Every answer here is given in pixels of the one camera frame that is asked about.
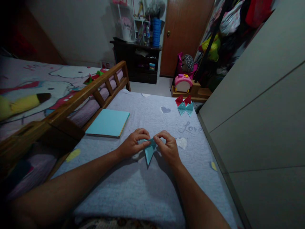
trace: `white tile floor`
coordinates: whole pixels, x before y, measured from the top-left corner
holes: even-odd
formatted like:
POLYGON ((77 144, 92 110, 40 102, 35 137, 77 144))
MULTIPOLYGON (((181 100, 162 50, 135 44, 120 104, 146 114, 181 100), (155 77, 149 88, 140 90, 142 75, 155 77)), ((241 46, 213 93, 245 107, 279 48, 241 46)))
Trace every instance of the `white tile floor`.
POLYGON ((172 81, 172 78, 159 77, 157 84, 130 82, 130 87, 132 92, 171 97, 172 95, 169 90, 171 88, 172 81))

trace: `wooden bed frame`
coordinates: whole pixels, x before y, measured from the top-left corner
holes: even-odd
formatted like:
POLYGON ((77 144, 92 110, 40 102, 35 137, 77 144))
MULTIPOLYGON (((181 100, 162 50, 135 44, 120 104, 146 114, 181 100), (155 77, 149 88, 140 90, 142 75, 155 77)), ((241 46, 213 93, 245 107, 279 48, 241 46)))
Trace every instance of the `wooden bed frame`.
POLYGON ((31 145, 37 141, 56 149, 63 150, 65 153, 60 155, 55 166, 50 172, 49 180, 65 161, 71 150, 82 139, 87 128, 92 124, 102 109, 106 108, 117 93, 126 86, 130 91, 128 71, 125 61, 119 62, 109 71, 98 77, 95 81, 88 84, 81 91, 76 93, 73 98, 68 100, 42 121, 33 121, 22 127, 12 136, 0 143, 0 180, 7 176, 14 165, 27 153, 31 145), (122 69, 123 77, 119 81, 117 71, 122 69), (109 78, 114 76, 117 87, 113 90, 109 78), (105 83, 109 91, 106 100, 103 99, 98 88, 105 83), (81 105, 90 95, 93 95, 100 108, 91 119, 82 127, 78 127, 67 117, 79 105, 81 105))

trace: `pink bedsheet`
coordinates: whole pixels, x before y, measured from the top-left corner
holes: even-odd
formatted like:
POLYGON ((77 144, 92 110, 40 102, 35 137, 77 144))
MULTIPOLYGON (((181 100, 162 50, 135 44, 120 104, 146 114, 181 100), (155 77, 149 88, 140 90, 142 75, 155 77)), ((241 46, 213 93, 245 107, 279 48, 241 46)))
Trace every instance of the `pink bedsheet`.
MULTIPOLYGON (((100 70, 95 67, 53 65, 6 57, 1 57, 0 61, 0 95, 7 97, 10 101, 15 101, 31 94, 51 93, 48 101, 2 121, 0 123, 0 141, 31 121, 44 119, 84 88, 86 85, 83 82, 89 74, 100 70)), ((117 75, 121 80, 122 70, 119 70, 117 75)), ((117 85, 113 78, 113 76, 110 78, 110 84, 114 89, 117 85)), ((100 93, 104 99, 109 96, 105 84, 100 87, 100 93)), ((90 96, 70 115, 70 119, 81 127, 98 108, 98 103, 93 96, 90 96)))

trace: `stuffed toy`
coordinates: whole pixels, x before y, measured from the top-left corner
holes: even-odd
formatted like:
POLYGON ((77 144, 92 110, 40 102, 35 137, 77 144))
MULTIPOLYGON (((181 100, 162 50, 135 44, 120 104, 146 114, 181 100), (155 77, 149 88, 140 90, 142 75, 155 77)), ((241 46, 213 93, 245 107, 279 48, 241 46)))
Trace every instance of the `stuffed toy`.
POLYGON ((190 73, 194 70, 194 60, 191 55, 183 55, 182 58, 182 71, 190 73))
POLYGON ((15 102, 11 102, 6 97, 0 95, 0 121, 27 110, 31 110, 50 98, 50 93, 40 93, 29 95, 17 99, 15 102))

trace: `red origami piece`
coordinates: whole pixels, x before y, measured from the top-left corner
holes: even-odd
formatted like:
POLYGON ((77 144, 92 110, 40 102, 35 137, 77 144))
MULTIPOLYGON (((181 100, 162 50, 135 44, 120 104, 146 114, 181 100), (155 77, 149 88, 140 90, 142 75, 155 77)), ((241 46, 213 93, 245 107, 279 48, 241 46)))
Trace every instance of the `red origami piece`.
POLYGON ((184 103, 185 103, 185 106, 187 106, 187 104, 191 104, 191 95, 189 95, 185 100, 184 100, 184 103))
POLYGON ((183 102, 183 96, 180 95, 180 96, 176 99, 177 106, 179 106, 182 102, 183 102))

